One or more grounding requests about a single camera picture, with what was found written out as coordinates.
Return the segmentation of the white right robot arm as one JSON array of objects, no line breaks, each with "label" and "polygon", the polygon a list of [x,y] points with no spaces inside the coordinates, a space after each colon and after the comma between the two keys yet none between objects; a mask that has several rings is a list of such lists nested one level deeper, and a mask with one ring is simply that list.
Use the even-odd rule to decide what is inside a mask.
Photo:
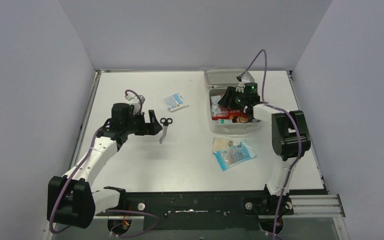
[{"label": "white right robot arm", "polygon": [[229,86],[218,104],[224,108],[242,110],[251,119],[271,126],[271,144],[281,161],[274,166],[266,184],[268,197],[262,199],[262,209],[275,214],[282,207],[279,197],[289,192],[289,182],[298,161],[311,148],[311,138],[303,111],[288,111],[261,101],[255,82]]}]

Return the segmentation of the blue mask packet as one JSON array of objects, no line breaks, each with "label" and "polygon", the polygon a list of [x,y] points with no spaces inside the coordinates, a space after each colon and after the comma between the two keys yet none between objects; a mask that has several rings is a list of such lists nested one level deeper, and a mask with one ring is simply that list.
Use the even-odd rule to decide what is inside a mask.
[{"label": "blue mask packet", "polygon": [[257,156],[257,153],[247,139],[244,139],[237,144],[231,143],[228,147],[217,150],[213,154],[223,171],[242,162],[254,159]]}]

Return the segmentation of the red first aid pouch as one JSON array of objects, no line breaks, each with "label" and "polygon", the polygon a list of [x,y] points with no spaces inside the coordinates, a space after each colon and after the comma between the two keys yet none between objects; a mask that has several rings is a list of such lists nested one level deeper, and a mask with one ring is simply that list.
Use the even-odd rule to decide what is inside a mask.
[{"label": "red first aid pouch", "polygon": [[212,115],[211,118],[213,120],[218,120],[218,119],[232,119],[234,116],[241,116],[245,118],[249,118],[247,114],[245,114],[242,110],[240,109],[231,109],[231,108],[221,108],[222,109],[222,114],[219,115]]}]

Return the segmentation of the white plastic bottle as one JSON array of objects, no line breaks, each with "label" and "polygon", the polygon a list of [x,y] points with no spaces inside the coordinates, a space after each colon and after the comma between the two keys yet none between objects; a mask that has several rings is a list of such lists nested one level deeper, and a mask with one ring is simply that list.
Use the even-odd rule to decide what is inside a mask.
[{"label": "white plastic bottle", "polygon": [[217,119],[215,121],[216,124],[232,124],[233,120],[232,119]]}]

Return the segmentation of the clear bag of wipes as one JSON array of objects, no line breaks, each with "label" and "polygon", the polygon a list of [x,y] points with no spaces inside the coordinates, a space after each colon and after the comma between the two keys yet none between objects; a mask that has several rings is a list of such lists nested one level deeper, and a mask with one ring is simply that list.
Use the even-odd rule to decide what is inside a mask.
[{"label": "clear bag of wipes", "polygon": [[222,107],[219,105],[219,101],[222,99],[222,95],[213,95],[210,97],[211,114],[221,115],[223,113]]}]

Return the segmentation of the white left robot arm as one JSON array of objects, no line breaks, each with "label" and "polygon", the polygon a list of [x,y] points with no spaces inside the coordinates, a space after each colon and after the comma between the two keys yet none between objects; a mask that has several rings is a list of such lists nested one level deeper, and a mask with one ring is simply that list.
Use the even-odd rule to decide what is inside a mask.
[{"label": "white left robot arm", "polygon": [[47,220],[52,233],[54,224],[87,228],[95,215],[110,210],[117,216],[129,207],[124,188],[105,186],[92,191],[91,186],[106,163],[121,149],[129,135],[155,136],[163,130],[154,110],[135,112],[128,103],[115,103],[111,117],[94,133],[82,159],[63,176],[53,176],[47,187]]}]

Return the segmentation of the beige gauze packet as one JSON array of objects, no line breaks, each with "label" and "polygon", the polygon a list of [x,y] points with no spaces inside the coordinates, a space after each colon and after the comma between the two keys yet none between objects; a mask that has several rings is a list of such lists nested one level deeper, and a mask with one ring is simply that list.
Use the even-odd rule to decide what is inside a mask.
[{"label": "beige gauze packet", "polygon": [[220,150],[228,149],[234,146],[236,142],[222,137],[214,137],[212,141],[212,152],[215,153]]}]

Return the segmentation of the brown bottle orange cap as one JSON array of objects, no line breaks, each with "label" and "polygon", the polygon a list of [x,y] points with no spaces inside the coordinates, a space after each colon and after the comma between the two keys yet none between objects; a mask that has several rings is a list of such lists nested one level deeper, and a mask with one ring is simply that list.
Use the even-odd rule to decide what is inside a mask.
[{"label": "brown bottle orange cap", "polygon": [[233,116],[231,120],[233,123],[238,123],[238,124],[246,124],[249,122],[249,119],[247,117],[242,117],[240,115]]}]

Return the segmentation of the white blue label packet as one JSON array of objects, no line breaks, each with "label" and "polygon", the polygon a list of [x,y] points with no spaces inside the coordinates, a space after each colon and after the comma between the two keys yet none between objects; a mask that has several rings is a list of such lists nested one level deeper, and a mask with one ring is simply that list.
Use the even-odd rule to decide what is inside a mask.
[{"label": "white blue label packet", "polygon": [[163,98],[163,102],[169,112],[174,112],[189,106],[185,95],[182,93],[175,93],[167,96]]}]

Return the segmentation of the black handled scissors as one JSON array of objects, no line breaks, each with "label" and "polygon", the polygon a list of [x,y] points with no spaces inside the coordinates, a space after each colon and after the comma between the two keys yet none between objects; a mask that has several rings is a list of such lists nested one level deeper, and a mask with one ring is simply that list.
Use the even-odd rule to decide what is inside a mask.
[{"label": "black handled scissors", "polygon": [[166,137],[166,135],[167,135],[168,126],[169,126],[170,124],[172,124],[172,123],[173,123],[173,119],[170,118],[170,117],[168,117],[168,118],[164,118],[164,117],[162,117],[162,118],[160,119],[160,124],[162,124],[162,127],[163,127],[163,129],[162,129],[162,135],[161,135],[161,137],[160,137],[160,139],[159,139],[159,143],[160,143],[160,144],[163,143],[163,141],[164,141],[164,139],[165,139],[165,137]]}]

